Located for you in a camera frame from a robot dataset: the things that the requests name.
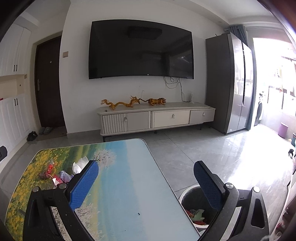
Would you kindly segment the clear red plastic wrapper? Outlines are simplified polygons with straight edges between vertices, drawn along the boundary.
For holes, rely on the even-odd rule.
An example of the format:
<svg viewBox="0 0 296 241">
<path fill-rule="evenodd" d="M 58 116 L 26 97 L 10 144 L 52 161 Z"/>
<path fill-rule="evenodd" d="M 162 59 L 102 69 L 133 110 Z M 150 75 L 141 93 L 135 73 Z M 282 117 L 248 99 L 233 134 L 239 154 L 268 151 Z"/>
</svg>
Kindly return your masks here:
<svg viewBox="0 0 296 241">
<path fill-rule="evenodd" d="M 56 174 L 54 174 L 54 165 L 49 164 L 44 171 L 39 173 L 39 177 L 42 180 L 49 179 L 49 178 L 56 178 Z"/>
</svg>

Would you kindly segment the white trash bin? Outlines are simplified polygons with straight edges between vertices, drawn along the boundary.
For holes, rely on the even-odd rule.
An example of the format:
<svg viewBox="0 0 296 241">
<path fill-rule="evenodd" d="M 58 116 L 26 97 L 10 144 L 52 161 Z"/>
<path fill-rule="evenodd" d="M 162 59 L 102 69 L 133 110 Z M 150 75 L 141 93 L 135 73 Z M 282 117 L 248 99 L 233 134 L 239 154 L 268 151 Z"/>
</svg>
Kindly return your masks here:
<svg viewBox="0 0 296 241">
<path fill-rule="evenodd" d="M 190 215 L 190 209 L 204 209 L 204 213 L 202 216 L 205 219 L 202 222 L 193 222 L 195 228 L 199 232 L 207 230 L 210 226 L 210 223 L 213 221 L 214 217 L 218 213 L 216 209 L 211 207 L 199 184 L 195 184 L 186 188 L 180 195 L 179 202 L 185 209 L 185 212 L 188 216 Z"/>
</svg>

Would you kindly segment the purple crumpled plastic bag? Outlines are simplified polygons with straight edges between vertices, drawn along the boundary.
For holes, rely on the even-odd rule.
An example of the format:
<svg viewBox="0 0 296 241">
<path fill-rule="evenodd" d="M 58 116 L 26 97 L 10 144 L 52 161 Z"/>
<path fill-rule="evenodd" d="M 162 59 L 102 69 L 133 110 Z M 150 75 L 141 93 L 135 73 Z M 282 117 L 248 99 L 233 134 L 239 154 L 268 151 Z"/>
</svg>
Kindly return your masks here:
<svg viewBox="0 0 296 241">
<path fill-rule="evenodd" d="M 73 178 L 73 175 L 68 174 L 65 171 L 61 171 L 60 174 L 60 179 L 64 182 L 64 183 L 69 183 L 71 181 L 71 179 Z"/>
</svg>

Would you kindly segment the green plastic bag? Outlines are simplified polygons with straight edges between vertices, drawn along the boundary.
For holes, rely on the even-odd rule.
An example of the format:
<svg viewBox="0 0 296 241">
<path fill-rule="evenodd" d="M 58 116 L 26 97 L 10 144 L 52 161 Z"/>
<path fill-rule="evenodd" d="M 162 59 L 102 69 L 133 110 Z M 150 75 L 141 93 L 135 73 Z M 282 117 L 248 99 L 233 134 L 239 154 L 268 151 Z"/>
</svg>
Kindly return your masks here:
<svg viewBox="0 0 296 241">
<path fill-rule="evenodd" d="M 204 209 L 190 209 L 189 210 L 190 213 L 190 218 L 192 220 L 192 222 L 202 222 L 205 218 L 202 216 L 204 213 Z"/>
</svg>

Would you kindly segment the black shoes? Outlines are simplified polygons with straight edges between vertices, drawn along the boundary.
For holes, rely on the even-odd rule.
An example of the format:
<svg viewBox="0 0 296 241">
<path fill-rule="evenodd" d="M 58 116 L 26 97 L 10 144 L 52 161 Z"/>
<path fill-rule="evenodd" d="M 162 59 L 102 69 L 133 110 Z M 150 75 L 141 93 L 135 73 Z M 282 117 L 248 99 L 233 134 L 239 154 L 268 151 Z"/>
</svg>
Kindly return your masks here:
<svg viewBox="0 0 296 241">
<path fill-rule="evenodd" d="M 38 137 L 38 134 L 35 131 L 31 131 L 27 136 L 27 141 L 34 141 Z"/>
</svg>

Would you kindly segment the grey slippers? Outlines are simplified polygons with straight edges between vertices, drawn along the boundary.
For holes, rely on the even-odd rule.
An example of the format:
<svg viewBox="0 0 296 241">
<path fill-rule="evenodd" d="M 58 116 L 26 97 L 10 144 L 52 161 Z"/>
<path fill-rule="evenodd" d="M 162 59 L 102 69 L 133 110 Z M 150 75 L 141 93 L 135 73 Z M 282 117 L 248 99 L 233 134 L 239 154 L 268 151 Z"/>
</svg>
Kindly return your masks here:
<svg viewBox="0 0 296 241">
<path fill-rule="evenodd" d="M 51 127 L 42 127 L 39 130 L 39 135 L 48 135 L 52 131 L 52 129 L 53 128 L 51 128 Z"/>
</svg>

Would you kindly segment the purple small bin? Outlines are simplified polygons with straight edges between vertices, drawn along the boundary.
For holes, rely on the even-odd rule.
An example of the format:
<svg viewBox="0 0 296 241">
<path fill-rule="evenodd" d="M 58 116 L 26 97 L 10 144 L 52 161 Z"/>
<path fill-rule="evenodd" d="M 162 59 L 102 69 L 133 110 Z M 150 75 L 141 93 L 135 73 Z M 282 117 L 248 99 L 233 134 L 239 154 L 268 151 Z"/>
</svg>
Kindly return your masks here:
<svg viewBox="0 0 296 241">
<path fill-rule="evenodd" d="M 285 123 L 280 123 L 280 127 L 279 127 L 279 130 L 278 130 L 278 135 L 281 138 L 286 138 L 287 130 L 288 130 L 288 125 L 286 125 Z"/>
</svg>

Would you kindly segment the white washing machine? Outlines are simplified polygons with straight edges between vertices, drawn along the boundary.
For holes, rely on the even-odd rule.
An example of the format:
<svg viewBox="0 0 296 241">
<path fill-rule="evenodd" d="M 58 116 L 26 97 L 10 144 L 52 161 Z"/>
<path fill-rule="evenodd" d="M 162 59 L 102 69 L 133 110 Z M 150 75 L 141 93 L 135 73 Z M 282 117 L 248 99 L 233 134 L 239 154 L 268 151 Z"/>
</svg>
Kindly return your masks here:
<svg viewBox="0 0 296 241">
<path fill-rule="evenodd" d="M 257 126 L 262 120 L 263 120 L 263 113 L 264 113 L 264 107 L 266 105 L 266 93 L 261 91 L 259 93 L 259 99 L 256 109 L 256 117 L 255 117 L 255 123 L 254 125 Z"/>
</svg>

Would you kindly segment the white TV cabinet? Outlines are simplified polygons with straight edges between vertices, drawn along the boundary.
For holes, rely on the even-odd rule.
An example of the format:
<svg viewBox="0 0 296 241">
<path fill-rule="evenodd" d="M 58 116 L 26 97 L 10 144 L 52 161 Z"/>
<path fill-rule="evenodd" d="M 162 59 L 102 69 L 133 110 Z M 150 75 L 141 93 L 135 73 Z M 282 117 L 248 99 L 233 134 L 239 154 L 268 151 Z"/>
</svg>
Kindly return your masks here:
<svg viewBox="0 0 296 241">
<path fill-rule="evenodd" d="M 156 106 L 141 103 L 133 108 L 120 105 L 115 110 L 102 107 L 97 114 L 100 135 L 107 137 L 212 122 L 215 108 L 201 103 L 168 102 Z"/>
</svg>

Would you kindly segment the golden dragon figurine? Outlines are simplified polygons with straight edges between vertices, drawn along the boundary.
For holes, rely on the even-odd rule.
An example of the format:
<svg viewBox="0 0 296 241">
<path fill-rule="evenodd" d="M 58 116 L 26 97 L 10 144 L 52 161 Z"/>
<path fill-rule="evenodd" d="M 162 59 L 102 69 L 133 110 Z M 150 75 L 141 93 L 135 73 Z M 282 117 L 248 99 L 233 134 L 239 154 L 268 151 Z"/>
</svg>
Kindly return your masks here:
<svg viewBox="0 0 296 241">
<path fill-rule="evenodd" d="M 113 103 L 113 102 L 108 101 L 107 99 L 103 99 L 103 100 L 101 101 L 101 104 L 106 104 L 106 105 L 109 106 L 109 108 L 112 109 L 112 110 L 115 110 L 115 109 L 117 108 L 117 106 L 119 106 L 119 105 L 123 105 L 123 106 L 125 106 L 125 107 L 127 107 L 127 108 L 133 108 L 133 105 L 134 105 L 135 103 L 140 104 L 140 99 L 137 98 L 136 96 L 131 96 L 131 97 L 130 97 L 130 102 L 129 102 L 129 103 L 125 103 L 125 102 L 122 102 L 122 101 L 119 101 L 119 102 L 117 102 L 117 103 Z"/>
</svg>

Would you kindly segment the golden tiger figurine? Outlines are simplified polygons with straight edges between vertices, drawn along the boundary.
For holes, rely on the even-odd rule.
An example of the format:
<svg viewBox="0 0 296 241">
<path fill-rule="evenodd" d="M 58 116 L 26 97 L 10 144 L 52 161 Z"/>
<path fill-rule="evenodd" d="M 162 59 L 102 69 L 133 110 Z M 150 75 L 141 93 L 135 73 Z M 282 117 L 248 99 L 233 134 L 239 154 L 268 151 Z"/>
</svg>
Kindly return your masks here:
<svg viewBox="0 0 296 241">
<path fill-rule="evenodd" d="M 144 100 L 144 102 L 148 102 L 149 105 L 155 106 L 155 105 L 165 105 L 166 104 L 166 99 L 165 98 L 149 98 L 148 100 Z"/>
</svg>

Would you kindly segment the grey refrigerator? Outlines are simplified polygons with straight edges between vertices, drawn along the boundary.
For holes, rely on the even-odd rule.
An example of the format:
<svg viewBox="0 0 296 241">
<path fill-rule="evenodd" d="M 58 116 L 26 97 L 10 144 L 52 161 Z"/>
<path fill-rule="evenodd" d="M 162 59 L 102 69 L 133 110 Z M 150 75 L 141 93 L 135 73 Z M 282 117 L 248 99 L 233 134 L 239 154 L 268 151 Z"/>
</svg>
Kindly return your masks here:
<svg viewBox="0 0 296 241">
<path fill-rule="evenodd" d="M 214 107 L 212 127 L 223 134 L 246 128 L 244 61 L 241 41 L 232 33 L 206 39 L 207 87 L 205 104 Z"/>
</svg>

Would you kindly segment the dark brown door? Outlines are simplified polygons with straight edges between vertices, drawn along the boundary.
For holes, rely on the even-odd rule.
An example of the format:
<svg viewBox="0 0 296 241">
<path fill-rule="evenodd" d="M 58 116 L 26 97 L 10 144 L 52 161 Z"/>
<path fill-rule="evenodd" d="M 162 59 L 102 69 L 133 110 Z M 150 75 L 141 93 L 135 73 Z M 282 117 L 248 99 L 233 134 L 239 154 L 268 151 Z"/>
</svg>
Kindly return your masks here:
<svg viewBox="0 0 296 241">
<path fill-rule="evenodd" d="M 59 82 L 61 37 L 55 37 L 36 47 L 35 96 L 41 127 L 65 126 Z"/>
</svg>

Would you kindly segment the white wall cupboard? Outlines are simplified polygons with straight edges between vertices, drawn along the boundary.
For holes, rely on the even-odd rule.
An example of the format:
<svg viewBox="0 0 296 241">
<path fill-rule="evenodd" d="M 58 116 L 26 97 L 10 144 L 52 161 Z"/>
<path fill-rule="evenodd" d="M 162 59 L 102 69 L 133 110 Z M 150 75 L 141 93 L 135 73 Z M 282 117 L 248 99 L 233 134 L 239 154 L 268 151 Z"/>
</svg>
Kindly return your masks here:
<svg viewBox="0 0 296 241">
<path fill-rule="evenodd" d="M 1 40 L 1 145 L 9 153 L 32 127 L 25 90 L 30 36 L 30 30 L 12 24 Z"/>
</svg>

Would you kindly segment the black wall television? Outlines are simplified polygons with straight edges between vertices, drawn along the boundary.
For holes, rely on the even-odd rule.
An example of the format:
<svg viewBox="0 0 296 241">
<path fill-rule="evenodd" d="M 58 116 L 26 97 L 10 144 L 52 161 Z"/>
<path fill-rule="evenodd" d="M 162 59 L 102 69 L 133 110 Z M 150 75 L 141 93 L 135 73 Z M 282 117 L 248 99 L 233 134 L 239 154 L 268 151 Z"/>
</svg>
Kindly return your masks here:
<svg viewBox="0 0 296 241">
<path fill-rule="evenodd" d="M 142 20 L 93 21 L 89 79 L 121 76 L 194 78 L 192 33 Z"/>
</svg>

